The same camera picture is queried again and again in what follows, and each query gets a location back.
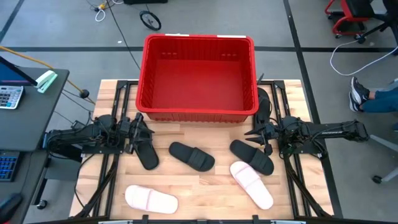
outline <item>calculator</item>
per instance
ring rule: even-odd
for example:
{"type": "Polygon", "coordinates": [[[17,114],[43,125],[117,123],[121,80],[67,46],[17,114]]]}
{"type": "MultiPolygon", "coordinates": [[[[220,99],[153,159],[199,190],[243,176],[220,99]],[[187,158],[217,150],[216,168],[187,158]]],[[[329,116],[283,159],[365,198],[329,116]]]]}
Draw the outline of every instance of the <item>calculator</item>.
{"type": "Polygon", "coordinates": [[[0,109],[16,109],[23,93],[23,86],[0,86],[0,109]]]}

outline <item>white cable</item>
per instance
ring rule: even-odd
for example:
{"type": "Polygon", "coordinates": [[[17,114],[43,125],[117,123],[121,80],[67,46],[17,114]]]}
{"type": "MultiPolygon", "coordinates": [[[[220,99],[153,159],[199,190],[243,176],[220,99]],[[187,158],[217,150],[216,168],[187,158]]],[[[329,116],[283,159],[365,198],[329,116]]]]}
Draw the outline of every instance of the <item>white cable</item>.
{"type": "Polygon", "coordinates": [[[117,1],[115,1],[115,0],[112,0],[112,2],[115,3],[115,4],[123,4],[123,1],[117,2],[117,1]]]}
{"type": "Polygon", "coordinates": [[[105,17],[106,17],[106,13],[105,13],[105,11],[104,11],[104,10],[102,10],[102,9],[99,9],[99,11],[97,12],[97,15],[95,15],[95,21],[97,21],[97,22],[101,22],[101,21],[103,21],[103,20],[105,19],[105,17]],[[103,12],[103,13],[104,13],[104,17],[102,17],[102,19],[98,19],[98,15],[99,15],[101,12],[103,12]]]}
{"type": "Polygon", "coordinates": [[[358,40],[351,41],[351,42],[348,42],[348,43],[345,43],[345,44],[340,44],[339,46],[336,47],[336,49],[335,49],[335,50],[333,51],[333,53],[331,54],[331,57],[330,57],[330,66],[334,69],[334,71],[336,71],[336,72],[339,73],[340,75],[343,75],[343,76],[354,75],[355,73],[358,73],[358,72],[364,70],[366,67],[368,67],[368,66],[370,66],[370,65],[372,65],[372,64],[374,64],[374,63],[376,63],[376,62],[378,62],[378,61],[380,61],[380,60],[382,60],[382,59],[384,59],[385,57],[387,57],[388,55],[394,53],[394,52],[398,49],[398,47],[396,47],[392,52],[386,54],[385,56],[383,56],[383,57],[381,57],[381,58],[379,58],[379,59],[377,59],[377,60],[374,60],[373,62],[371,62],[371,63],[369,63],[369,64],[363,66],[363,67],[360,68],[359,70],[357,70],[357,71],[355,71],[355,72],[352,72],[352,73],[350,73],[350,74],[344,74],[344,73],[339,72],[339,71],[333,66],[333,62],[332,62],[333,56],[335,56],[336,50],[337,50],[339,47],[341,47],[341,46],[348,45],[348,44],[352,44],[352,43],[355,43],[355,42],[357,42],[357,41],[358,41],[358,40]]]}

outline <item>laptop screen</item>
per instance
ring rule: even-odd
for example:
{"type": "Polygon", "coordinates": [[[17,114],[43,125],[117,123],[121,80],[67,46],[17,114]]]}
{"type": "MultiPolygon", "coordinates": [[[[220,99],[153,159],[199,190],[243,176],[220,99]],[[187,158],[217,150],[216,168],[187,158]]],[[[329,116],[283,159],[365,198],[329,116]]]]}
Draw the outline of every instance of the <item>laptop screen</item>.
{"type": "Polygon", "coordinates": [[[0,60],[0,85],[23,86],[34,85],[30,77],[20,71],[15,65],[0,60]]]}

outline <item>slipper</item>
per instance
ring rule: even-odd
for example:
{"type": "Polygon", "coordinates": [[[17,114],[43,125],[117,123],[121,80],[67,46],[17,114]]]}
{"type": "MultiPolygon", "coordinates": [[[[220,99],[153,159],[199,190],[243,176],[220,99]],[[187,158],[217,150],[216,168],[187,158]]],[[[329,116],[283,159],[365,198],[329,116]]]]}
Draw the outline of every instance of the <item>slipper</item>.
{"type": "Polygon", "coordinates": [[[124,197],[130,207],[147,212],[173,214],[178,208],[178,200],[173,195],[138,185],[130,185],[124,197]]]}
{"type": "MultiPolygon", "coordinates": [[[[139,137],[144,139],[152,139],[152,134],[141,131],[139,133],[139,137]]],[[[145,169],[152,170],[159,165],[159,158],[157,157],[154,146],[152,145],[152,141],[144,141],[139,143],[136,152],[142,166],[144,166],[145,169]]]]}
{"type": "Polygon", "coordinates": [[[215,163],[214,157],[203,152],[197,147],[189,147],[179,142],[173,142],[169,153],[194,170],[204,172],[210,170],[215,163]]]}
{"type": "Polygon", "coordinates": [[[229,168],[234,179],[248,193],[256,205],[263,209],[269,209],[274,204],[274,199],[262,183],[256,171],[245,162],[234,162],[229,168]]]}
{"type": "Polygon", "coordinates": [[[257,87],[259,97],[259,110],[253,115],[253,130],[262,128],[269,122],[271,115],[271,101],[268,93],[262,88],[257,87]]]}
{"type": "Polygon", "coordinates": [[[235,156],[258,172],[264,175],[271,175],[274,172],[274,163],[260,149],[251,147],[239,140],[234,140],[229,148],[235,156]]]}

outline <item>black desk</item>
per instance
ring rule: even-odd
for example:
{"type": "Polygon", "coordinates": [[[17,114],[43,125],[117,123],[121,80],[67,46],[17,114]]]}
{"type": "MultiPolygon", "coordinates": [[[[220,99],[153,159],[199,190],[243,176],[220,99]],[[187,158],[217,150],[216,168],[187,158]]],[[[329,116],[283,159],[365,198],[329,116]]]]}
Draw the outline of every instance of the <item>black desk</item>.
{"type": "MultiPolygon", "coordinates": [[[[46,68],[20,68],[33,79],[46,72],[46,68]]],[[[41,94],[31,86],[25,87],[25,95],[16,110],[0,110],[0,149],[31,151],[38,148],[51,115],[57,105],[68,70],[54,70],[57,79],[41,94]]],[[[44,150],[21,153],[21,162],[13,182],[0,182],[0,201],[11,193],[22,192],[23,201],[10,223],[22,223],[32,200],[36,186],[47,161],[44,150]]]]}

